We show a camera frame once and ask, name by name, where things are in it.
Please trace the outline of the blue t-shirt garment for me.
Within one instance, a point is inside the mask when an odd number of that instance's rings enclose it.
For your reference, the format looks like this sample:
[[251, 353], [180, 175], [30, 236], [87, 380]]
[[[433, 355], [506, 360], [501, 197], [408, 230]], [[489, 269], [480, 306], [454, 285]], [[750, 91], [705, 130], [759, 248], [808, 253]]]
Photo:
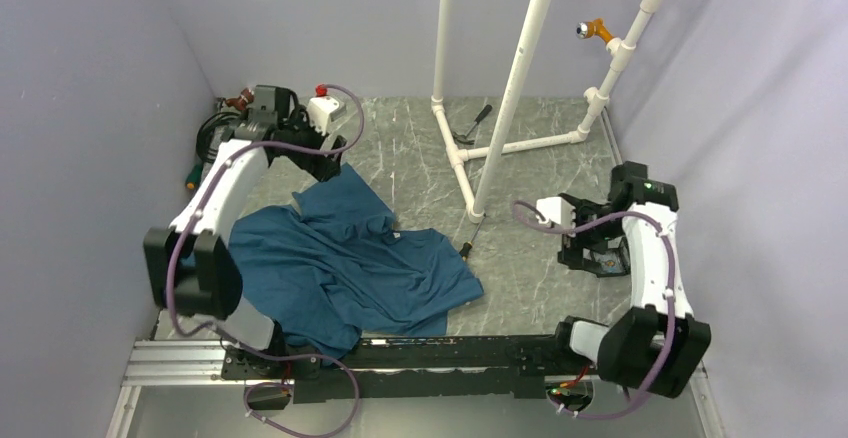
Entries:
[[285, 341], [341, 358], [363, 332], [442, 336], [481, 281], [435, 229], [396, 216], [348, 164], [339, 175], [236, 221], [228, 249], [243, 295]]

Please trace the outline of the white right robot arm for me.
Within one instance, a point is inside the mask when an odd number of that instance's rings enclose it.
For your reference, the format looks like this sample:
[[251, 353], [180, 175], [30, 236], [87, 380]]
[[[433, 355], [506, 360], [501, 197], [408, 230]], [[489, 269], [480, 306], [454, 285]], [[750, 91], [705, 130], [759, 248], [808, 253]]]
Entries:
[[557, 369], [574, 373], [590, 362], [601, 379], [666, 398], [681, 394], [711, 343], [685, 295], [677, 256], [679, 210], [673, 185], [649, 178], [646, 165], [611, 171], [604, 203], [562, 193], [565, 234], [557, 259], [598, 278], [628, 276], [628, 310], [612, 325], [573, 316], [551, 346]]

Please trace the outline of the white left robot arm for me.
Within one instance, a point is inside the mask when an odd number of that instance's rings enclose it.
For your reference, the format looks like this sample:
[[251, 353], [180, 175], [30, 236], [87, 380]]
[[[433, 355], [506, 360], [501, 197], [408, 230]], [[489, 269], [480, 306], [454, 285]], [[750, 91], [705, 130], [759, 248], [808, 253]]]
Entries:
[[248, 195], [275, 159], [289, 160], [318, 181], [339, 173], [341, 155], [352, 145], [331, 131], [345, 110], [333, 95], [338, 89], [319, 84], [303, 102], [291, 89], [256, 85], [221, 100], [196, 135], [190, 201], [143, 239], [154, 302], [168, 313], [176, 335], [211, 331], [250, 348], [248, 365], [264, 378], [285, 369], [288, 352], [273, 341], [273, 320], [246, 298], [230, 237]]

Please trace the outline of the orange hook peg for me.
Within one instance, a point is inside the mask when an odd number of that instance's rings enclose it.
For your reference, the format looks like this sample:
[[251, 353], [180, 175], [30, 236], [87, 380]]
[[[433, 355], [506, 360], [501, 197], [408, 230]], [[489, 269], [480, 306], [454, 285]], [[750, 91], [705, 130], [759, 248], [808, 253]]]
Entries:
[[615, 38], [615, 36], [605, 26], [602, 18], [579, 22], [576, 25], [575, 33], [579, 39], [598, 37], [605, 44], [609, 44]]

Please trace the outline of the black open frame box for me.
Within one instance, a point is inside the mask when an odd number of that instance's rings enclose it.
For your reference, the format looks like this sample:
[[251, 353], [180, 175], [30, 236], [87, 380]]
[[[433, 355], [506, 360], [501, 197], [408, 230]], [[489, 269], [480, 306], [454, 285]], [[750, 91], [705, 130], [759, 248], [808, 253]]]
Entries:
[[594, 274], [599, 278], [622, 277], [630, 274], [629, 245], [625, 238], [618, 239], [615, 243], [605, 242], [606, 248], [602, 251], [593, 251], [593, 258], [597, 264]]

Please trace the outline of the black handled screwdriver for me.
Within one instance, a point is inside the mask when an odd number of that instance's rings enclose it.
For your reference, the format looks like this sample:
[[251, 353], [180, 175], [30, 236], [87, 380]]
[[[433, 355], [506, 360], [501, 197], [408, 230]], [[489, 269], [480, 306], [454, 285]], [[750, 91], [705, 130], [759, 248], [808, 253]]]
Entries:
[[474, 241], [475, 241], [475, 239], [477, 238], [477, 236], [478, 236], [478, 234], [479, 234], [479, 232], [480, 232], [480, 230], [481, 230], [481, 227], [482, 227], [482, 225], [483, 225], [483, 223], [484, 223], [484, 221], [485, 221], [485, 218], [486, 218], [486, 216], [483, 216], [483, 218], [481, 219], [481, 221], [480, 221], [479, 223], [477, 223], [477, 224], [476, 224], [476, 226], [475, 226], [475, 228], [474, 228], [474, 231], [473, 231], [473, 233], [471, 234], [471, 236], [469, 237], [469, 239], [468, 239], [468, 240], [466, 240], [466, 241], [463, 243], [463, 245], [461, 246], [461, 248], [460, 248], [460, 250], [459, 250], [459, 256], [461, 257], [461, 259], [462, 259], [463, 261], [467, 261], [467, 260], [468, 260], [468, 258], [469, 258], [469, 256], [470, 256], [470, 254], [471, 254], [471, 250], [473, 249]]

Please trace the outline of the black handled hammer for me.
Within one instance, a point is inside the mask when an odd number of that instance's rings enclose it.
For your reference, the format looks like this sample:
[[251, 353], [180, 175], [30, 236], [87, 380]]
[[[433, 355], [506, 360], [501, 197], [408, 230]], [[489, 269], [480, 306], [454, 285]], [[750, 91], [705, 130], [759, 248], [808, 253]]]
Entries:
[[488, 117], [492, 109], [493, 107], [490, 104], [486, 104], [475, 117], [469, 129], [458, 138], [458, 141], [465, 145], [473, 145], [475, 142], [473, 135], [476, 129], [479, 127], [481, 122]]

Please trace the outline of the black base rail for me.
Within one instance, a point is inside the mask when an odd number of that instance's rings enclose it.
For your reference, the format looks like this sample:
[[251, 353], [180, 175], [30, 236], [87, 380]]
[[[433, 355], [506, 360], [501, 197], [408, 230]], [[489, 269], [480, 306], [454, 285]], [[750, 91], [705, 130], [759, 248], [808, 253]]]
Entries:
[[558, 382], [592, 369], [552, 335], [363, 338], [339, 365], [313, 357], [311, 346], [278, 349], [282, 362], [228, 349], [222, 379], [286, 383], [296, 404], [354, 396], [542, 399]]

